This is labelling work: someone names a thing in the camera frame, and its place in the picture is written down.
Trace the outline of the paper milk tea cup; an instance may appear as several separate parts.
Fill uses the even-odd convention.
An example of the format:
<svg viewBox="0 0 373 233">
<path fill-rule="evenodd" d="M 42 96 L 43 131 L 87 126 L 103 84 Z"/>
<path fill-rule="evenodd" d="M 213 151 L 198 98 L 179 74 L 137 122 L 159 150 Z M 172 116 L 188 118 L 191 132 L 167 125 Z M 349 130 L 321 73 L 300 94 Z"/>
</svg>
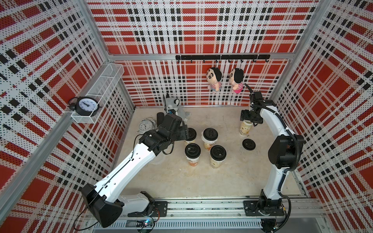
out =
<svg viewBox="0 0 373 233">
<path fill-rule="evenodd" d="M 185 145 L 187 146 L 191 143 L 195 143 L 195 139 L 194 140 L 185 140 L 184 142 L 185 142 Z"/>
</svg>

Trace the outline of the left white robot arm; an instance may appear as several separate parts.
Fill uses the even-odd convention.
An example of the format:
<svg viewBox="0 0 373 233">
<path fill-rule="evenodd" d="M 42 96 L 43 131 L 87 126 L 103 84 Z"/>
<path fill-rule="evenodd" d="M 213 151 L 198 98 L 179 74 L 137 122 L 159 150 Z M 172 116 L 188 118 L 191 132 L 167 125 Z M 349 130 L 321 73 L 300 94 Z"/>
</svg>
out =
<svg viewBox="0 0 373 233">
<path fill-rule="evenodd" d="M 149 130 L 135 139 L 133 150 L 113 171 L 95 185 L 88 183 L 81 189 L 86 208 L 102 227 L 112 225 L 122 215 L 150 216 L 153 213 L 155 200 L 147 192 L 120 195 L 145 165 L 169 145 L 187 138 L 188 127 L 183 119 L 167 114 L 156 130 Z"/>
</svg>

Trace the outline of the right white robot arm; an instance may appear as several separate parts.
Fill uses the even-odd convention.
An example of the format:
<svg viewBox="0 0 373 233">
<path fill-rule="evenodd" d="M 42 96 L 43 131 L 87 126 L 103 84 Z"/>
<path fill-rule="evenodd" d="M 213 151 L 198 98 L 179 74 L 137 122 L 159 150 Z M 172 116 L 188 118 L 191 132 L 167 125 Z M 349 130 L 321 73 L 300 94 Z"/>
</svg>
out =
<svg viewBox="0 0 373 233">
<path fill-rule="evenodd" d="M 254 126 L 266 122 L 274 135 L 274 142 L 268 151 L 272 164 L 268 181 L 261 190 L 256 207 L 252 212 L 263 216 L 281 216 L 283 185 L 288 174 L 294 171 L 301 158 L 304 138 L 296 134 L 285 123 L 273 100 L 265 100 L 260 91 L 250 90 L 251 109 L 242 110 L 241 121 L 249 121 Z"/>
</svg>

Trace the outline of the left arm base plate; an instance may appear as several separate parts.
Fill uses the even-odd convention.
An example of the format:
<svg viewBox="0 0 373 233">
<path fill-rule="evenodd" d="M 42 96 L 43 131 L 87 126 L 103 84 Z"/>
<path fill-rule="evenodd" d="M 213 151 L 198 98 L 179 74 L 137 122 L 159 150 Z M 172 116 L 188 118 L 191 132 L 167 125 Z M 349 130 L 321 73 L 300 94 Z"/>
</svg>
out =
<svg viewBox="0 0 373 233">
<path fill-rule="evenodd" d="M 133 212 L 129 213 L 128 217 L 141 217 L 141 216 L 151 216 L 151 217 L 166 217 L 168 211 L 167 201 L 155 201 L 150 202 L 143 212 Z"/>
</svg>

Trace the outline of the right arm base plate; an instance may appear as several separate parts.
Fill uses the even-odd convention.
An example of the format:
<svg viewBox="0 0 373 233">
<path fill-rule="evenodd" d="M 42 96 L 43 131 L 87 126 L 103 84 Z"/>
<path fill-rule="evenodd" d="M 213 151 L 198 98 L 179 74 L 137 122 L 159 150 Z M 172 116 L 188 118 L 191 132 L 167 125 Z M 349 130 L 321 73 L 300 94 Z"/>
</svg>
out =
<svg viewBox="0 0 373 233">
<path fill-rule="evenodd" d="M 284 216 L 282 200 L 274 201 L 244 201 L 243 208 L 246 216 Z"/>
</svg>

